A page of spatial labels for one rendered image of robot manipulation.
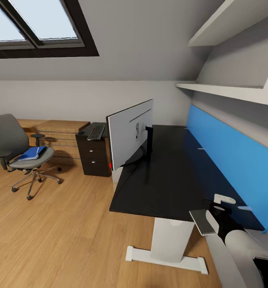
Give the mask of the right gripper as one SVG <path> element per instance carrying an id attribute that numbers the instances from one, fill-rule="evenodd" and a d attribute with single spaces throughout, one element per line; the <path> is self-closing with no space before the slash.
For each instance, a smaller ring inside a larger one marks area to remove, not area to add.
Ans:
<path id="1" fill-rule="evenodd" d="M 228 215 L 232 214 L 232 208 L 230 208 L 229 206 L 224 205 L 224 204 L 218 204 L 211 200 L 207 200 L 207 199 L 205 200 L 205 208 L 210 209 L 213 205 L 223 207 L 226 210 Z"/>

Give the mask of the notebook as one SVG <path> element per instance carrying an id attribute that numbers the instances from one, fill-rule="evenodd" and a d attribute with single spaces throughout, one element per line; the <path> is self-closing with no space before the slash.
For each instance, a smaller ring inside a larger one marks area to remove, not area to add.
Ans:
<path id="1" fill-rule="evenodd" d="M 217 235 L 206 218 L 206 210 L 192 210 L 190 214 L 202 236 Z"/>

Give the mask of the keyboard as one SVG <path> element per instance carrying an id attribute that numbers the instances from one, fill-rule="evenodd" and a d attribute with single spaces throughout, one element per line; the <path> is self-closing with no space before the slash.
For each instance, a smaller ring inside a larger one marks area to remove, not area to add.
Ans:
<path id="1" fill-rule="evenodd" d="M 95 126 L 91 132 L 91 134 L 88 136 L 88 140 L 96 140 L 101 139 L 102 133 L 104 131 L 105 126 Z"/>

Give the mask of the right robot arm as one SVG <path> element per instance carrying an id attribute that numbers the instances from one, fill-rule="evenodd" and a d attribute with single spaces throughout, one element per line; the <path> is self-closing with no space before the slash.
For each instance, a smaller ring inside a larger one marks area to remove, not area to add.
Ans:
<path id="1" fill-rule="evenodd" d="M 229 215 L 232 208 L 221 201 L 235 204 L 231 197 L 214 195 L 205 200 L 206 218 L 230 252 L 247 288 L 268 288 L 268 249 L 250 236 Z"/>

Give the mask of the folder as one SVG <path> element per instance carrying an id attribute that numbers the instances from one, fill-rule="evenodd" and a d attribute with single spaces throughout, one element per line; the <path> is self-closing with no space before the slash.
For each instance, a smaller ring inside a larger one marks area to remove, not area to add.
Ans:
<path id="1" fill-rule="evenodd" d="M 37 159 L 46 148 L 46 146 L 29 148 L 28 151 L 26 151 L 23 155 L 19 156 L 18 160 L 21 161 Z"/>

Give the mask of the swivel chair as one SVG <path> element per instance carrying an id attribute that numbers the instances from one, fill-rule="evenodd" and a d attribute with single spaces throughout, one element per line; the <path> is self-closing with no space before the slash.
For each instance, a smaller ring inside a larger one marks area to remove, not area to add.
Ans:
<path id="1" fill-rule="evenodd" d="M 45 135 L 32 134 L 31 137 L 36 138 L 36 147 L 39 147 L 40 138 L 45 137 Z M 43 172 L 52 170 L 54 168 L 58 168 L 58 171 L 61 171 L 62 168 L 55 166 L 44 170 L 37 170 L 41 167 L 42 164 L 47 163 L 50 158 L 53 157 L 55 150 L 52 147 L 47 147 L 37 159 L 21 161 L 18 160 L 18 156 L 23 155 L 28 150 L 29 137 L 26 135 L 25 131 L 17 122 L 15 117 L 12 114 L 0 115 L 0 163 L 3 169 L 8 173 L 15 170 L 27 171 L 24 175 L 28 175 L 33 170 L 32 174 L 11 186 L 11 191 L 15 192 L 17 190 L 17 188 L 14 188 L 15 185 L 33 177 L 27 194 L 27 200 L 32 199 L 30 192 L 36 178 L 38 182 L 41 182 L 41 176 L 44 176 L 58 180 L 58 184 L 62 183 L 58 178 L 42 174 Z M 7 170 L 7 166 L 11 167 L 11 169 Z"/>

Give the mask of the monitor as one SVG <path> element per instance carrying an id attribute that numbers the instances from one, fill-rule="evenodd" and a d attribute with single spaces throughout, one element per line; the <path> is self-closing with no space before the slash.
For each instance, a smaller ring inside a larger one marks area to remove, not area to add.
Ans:
<path id="1" fill-rule="evenodd" d="M 109 140 L 110 167 L 130 166 L 142 158 L 151 160 L 153 141 L 153 99 L 106 116 Z M 142 144 L 147 139 L 147 156 Z M 125 162 L 141 147 L 143 156 L 131 163 Z"/>

